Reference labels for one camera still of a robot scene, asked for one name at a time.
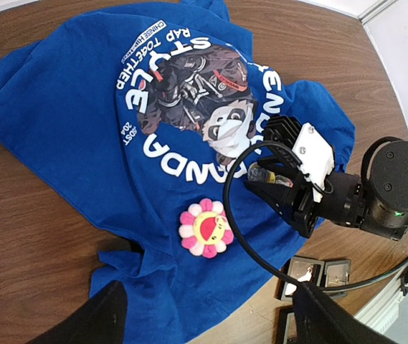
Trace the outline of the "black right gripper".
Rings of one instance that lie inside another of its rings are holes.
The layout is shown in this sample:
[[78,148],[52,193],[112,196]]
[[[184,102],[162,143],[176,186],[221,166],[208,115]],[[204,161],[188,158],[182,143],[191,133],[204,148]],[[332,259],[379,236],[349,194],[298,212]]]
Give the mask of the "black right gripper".
[[[270,156],[257,159],[259,167],[275,175],[295,179],[302,165],[296,154],[285,145],[267,145]],[[332,172],[326,176],[325,188],[318,192],[319,202],[313,193],[318,187],[301,175],[294,187],[262,181],[245,181],[245,187],[262,199],[287,222],[299,235],[311,237],[319,219],[348,228],[358,228],[364,217],[364,190],[357,175]]]

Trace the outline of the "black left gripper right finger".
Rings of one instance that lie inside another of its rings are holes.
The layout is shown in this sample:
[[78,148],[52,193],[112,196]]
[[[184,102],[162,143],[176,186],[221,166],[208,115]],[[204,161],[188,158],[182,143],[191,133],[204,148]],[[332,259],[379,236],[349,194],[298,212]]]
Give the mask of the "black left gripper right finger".
[[318,286],[302,282],[293,294],[298,343],[384,344],[389,338],[355,320]]

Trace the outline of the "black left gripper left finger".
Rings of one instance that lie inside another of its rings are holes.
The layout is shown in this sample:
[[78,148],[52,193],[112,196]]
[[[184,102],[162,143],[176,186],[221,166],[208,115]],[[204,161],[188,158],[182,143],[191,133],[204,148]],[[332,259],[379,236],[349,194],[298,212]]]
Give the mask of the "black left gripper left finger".
[[67,319],[30,343],[122,343],[127,305],[122,282],[112,281]]

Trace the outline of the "blue printed t-shirt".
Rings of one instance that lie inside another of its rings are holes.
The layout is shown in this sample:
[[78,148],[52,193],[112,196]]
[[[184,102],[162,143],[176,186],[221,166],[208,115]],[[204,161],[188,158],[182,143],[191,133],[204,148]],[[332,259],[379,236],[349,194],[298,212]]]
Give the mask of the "blue printed t-shirt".
[[0,60],[0,142],[91,224],[141,246],[100,253],[92,276],[92,292],[124,284],[126,343],[187,343],[269,280],[235,239],[213,259],[190,254],[179,217],[222,202],[274,115],[310,123],[346,168],[354,124],[321,84],[284,85],[255,63],[223,1],[92,11]]

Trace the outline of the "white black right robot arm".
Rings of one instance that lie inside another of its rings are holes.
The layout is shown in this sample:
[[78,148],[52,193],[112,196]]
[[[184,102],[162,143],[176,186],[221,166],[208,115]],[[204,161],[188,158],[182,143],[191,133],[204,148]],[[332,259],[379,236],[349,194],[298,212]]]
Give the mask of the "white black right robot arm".
[[[299,235],[310,238],[319,219],[399,240],[408,230],[408,141],[384,137],[365,152],[361,173],[331,171],[322,187],[275,154],[259,160],[269,172],[291,179],[292,186],[249,178],[245,185],[271,206]],[[408,284],[408,258],[404,263]]]

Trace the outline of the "pink flower plush brooch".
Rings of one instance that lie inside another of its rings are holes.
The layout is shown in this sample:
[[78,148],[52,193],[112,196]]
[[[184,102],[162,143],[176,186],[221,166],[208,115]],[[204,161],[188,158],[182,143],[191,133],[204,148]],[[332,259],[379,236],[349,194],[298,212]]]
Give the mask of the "pink flower plush brooch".
[[191,204],[179,221],[181,246],[195,257],[213,259],[234,241],[221,201],[202,199]]

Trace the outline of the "black display box lower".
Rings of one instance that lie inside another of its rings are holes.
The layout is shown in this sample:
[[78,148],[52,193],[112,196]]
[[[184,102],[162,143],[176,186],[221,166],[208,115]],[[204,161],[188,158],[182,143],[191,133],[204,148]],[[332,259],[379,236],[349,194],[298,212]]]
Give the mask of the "black display box lower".
[[276,329],[276,344],[297,343],[296,335],[291,335],[295,322],[295,313],[293,307],[282,307],[279,310]]

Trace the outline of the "black display box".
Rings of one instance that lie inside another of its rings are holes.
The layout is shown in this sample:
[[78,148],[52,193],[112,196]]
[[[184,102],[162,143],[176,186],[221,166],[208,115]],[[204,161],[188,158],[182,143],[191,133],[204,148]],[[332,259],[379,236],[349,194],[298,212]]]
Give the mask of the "black display box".
[[282,307],[279,310],[276,329],[276,344],[297,343],[296,335],[291,335],[295,322],[295,313],[293,307]]
[[[322,260],[294,256],[285,263],[280,271],[299,282],[312,282],[319,285],[324,265],[325,262]],[[295,285],[280,280],[277,284],[276,298],[283,302],[289,302],[293,299],[296,289]]]
[[350,259],[325,261],[321,287],[344,287],[348,284],[351,270]]

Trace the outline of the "black display box right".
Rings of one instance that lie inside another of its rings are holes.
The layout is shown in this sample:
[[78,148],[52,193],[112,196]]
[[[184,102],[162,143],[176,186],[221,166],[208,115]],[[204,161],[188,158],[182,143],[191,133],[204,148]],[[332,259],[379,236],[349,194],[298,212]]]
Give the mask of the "black display box right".
[[321,287],[344,287],[348,284],[351,270],[350,259],[325,261]]

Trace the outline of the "black display box upper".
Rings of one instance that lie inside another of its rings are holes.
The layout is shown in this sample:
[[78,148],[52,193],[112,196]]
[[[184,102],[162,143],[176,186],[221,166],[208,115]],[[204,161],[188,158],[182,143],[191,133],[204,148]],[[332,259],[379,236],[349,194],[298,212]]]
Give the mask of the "black display box upper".
[[[280,271],[299,282],[312,282],[319,285],[324,265],[325,262],[322,260],[294,256],[285,263]],[[296,289],[295,285],[280,280],[277,284],[276,298],[283,302],[289,302],[293,299]]]

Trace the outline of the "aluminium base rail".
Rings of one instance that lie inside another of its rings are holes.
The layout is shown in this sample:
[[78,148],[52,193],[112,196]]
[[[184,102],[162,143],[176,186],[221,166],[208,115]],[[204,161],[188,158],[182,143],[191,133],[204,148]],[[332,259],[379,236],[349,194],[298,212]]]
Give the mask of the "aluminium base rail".
[[392,280],[356,314],[356,319],[396,343],[408,343],[408,294]]

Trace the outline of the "left aluminium frame post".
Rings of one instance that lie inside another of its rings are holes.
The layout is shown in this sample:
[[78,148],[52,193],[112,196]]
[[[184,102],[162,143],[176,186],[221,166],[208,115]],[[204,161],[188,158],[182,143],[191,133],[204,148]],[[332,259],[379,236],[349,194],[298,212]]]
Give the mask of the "left aluminium frame post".
[[395,3],[397,0],[378,0],[362,14],[359,14],[358,19],[362,25],[365,25]]

